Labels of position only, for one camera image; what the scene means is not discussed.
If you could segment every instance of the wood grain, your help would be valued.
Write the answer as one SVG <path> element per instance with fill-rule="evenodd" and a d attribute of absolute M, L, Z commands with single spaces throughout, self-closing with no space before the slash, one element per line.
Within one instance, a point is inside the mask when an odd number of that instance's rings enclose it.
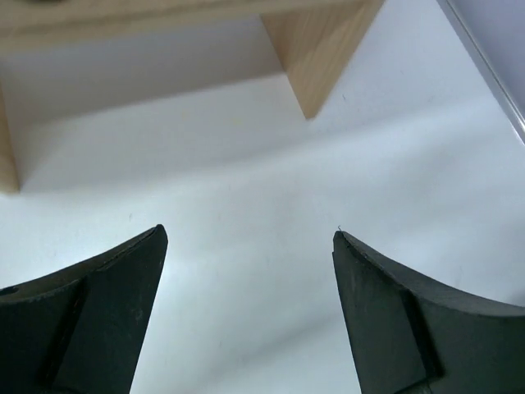
<path fill-rule="evenodd" d="M 0 52 L 354 0 L 1 0 Z"/>
<path fill-rule="evenodd" d="M 317 115 L 384 0 L 262 16 L 306 118 Z"/>
<path fill-rule="evenodd" d="M 0 86 L 0 193 L 15 193 L 19 189 L 11 136 L 7 127 L 7 114 Z"/>

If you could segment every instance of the gray panel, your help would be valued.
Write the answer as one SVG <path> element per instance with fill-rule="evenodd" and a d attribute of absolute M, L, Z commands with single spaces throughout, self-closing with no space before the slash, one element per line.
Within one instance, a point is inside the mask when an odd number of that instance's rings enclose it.
<path fill-rule="evenodd" d="M 525 1 L 438 0 L 486 83 L 525 140 Z"/>

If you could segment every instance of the white background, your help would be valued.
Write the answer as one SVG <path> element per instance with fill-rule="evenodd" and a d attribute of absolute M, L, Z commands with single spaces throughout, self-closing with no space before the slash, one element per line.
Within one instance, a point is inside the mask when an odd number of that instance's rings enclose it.
<path fill-rule="evenodd" d="M 433 0 L 387 0 L 306 122 L 259 20 L 0 59 L 23 183 L 0 287 L 157 223 L 133 394 L 359 393 L 338 226 L 525 305 L 525 149 Z"/>

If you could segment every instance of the wooden leg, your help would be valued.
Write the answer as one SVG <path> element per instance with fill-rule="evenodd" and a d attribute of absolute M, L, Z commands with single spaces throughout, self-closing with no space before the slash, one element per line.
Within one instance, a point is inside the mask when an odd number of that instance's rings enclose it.
<path fill-rule="evenodd" d="M 15 157 L 11 148 L 11 136 L 7 127 L 7 114 L 0 86 L 0 193 L 18 191 Z"/>
<path fill-rule="evenodd" d="M 263 15 L 306 118 L 315 117 L 384 0 Z"/>

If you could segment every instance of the wooden block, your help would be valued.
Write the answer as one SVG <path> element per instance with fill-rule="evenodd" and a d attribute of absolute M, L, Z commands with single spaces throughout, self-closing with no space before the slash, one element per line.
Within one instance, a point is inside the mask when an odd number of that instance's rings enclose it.
<path fill-rule="evenodd" d="M 262 16 L 306 118 L 317 115 L 384 0 Z"/>
<path fill-rule="evenodd" d="M 0 193 L 15 193 L 18 189 L 15 157 L 11 148 L 11 136 L 0 86 Z"/>
<path fill-rule="evenodd" d="M 0 52 L 355 0 L 1 0 Z"/>

